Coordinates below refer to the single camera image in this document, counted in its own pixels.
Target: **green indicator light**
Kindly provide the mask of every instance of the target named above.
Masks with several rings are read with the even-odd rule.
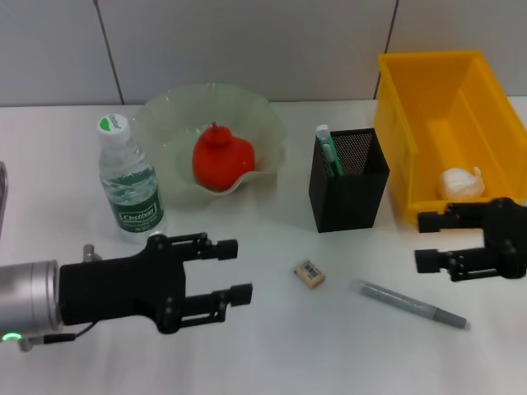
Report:
[[[2,336],[3,342],[8,342],[10,340],[20,340],[20,339],[22,339],[22,335],[20,333],[11,332],[11,333],[6,333],[5,335]]]

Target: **gray marker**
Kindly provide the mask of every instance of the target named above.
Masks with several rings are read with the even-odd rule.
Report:
[[[335,158],[333,156],[333,152],[331,151],[331,146],[329,144],[325,143],[322,145],[322,152],[324,153],[324,157],[328,161],[328,163],[334,163]]]
[[[454,328],[465,329],[467,326],[466,318],[441,310],[431,304],[408,298],[392,290],[387,290],[382,286],[376,286],[370,282],[352,281],[351,288],[361,295],[380,300],[381,302],[420,315],[421,317],[445,323]]]

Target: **bottle cap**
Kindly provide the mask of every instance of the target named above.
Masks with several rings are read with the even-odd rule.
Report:
[[[127,142],[132,133],[128,120],[121,114],[108,114],[97,124],[102,145],[121,145]]]
[[[317,126],[315,134],[317,138],[321,140],[321,142],[323,143],[326,142],[331,137],[331,133],[329,133],[328,125]]]

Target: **table surface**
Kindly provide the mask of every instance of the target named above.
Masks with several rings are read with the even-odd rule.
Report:
[[[527,122],[527,98],[512,98]],[[375,101],[280,103],[287,126],[278,176],[201,211],[169,210],[173,235],[237,238],[232,261],[186,264],[188,295],[252,281],[250,306],[223,324],[157,333],[146,318],[99,323],[74,343],[22,354],[0,346],[2,395],[517,394],[527,388],[527,281],[452,283],[417,274],[414,249],[482,244],[477,230],[420,235],[394,219],[387,195],[374,228],[318,234],[307,194],[316,125],[373,126]],[[9,173],[0,263],[104,258],[142,247],[120,240],[99,183],[95,124],[137,106],[0,109],[0,160]],[[292,269],[310,258],[326,274],[308,290]],[[361,278],[466,317],[468,331],[348,290]]]

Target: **white cloth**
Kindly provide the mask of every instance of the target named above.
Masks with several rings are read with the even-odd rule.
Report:
[[[474,167],[476,175],[463,169],[449,169],[441,175],[440,191],[444,199],[466,200],[478,198],[485,190],[481,171]]]

